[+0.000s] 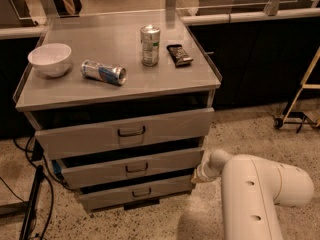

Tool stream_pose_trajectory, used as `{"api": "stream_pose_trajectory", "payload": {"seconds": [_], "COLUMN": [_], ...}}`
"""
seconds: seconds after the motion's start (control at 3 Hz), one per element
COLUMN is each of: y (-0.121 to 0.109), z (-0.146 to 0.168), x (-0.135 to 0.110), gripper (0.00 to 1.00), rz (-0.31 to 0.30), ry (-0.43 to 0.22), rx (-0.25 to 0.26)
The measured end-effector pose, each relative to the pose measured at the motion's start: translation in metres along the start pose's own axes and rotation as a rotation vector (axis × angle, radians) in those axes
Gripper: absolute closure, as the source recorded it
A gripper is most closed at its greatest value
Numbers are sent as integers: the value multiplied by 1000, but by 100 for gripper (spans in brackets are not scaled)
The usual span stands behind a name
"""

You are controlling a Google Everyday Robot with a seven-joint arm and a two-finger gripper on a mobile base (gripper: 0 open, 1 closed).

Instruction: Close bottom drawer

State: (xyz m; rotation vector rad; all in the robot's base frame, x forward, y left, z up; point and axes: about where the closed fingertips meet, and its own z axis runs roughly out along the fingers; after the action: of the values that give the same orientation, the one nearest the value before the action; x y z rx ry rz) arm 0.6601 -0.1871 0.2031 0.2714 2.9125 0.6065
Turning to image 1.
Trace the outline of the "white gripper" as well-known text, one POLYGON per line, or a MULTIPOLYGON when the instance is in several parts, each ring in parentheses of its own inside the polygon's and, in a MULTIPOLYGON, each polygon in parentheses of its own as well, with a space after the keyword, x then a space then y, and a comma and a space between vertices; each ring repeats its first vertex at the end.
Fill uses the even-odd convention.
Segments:
POLYGON ((218 164, 212 164, 210 161, 201 163, 193 172, 191 182, 193 184, 211 182, 221 175, 221 167, 218 164))

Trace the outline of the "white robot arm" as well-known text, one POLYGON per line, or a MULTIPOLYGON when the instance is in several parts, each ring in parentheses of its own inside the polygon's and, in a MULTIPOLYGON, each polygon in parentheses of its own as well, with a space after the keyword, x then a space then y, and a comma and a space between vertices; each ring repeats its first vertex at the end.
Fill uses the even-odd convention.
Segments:
POLYGON ((194 170, 191 182, 221 179, 224 240, 283 240, 276 207, 302 207, 314 195, 309 174, 265 158, 216 150, 194 170))

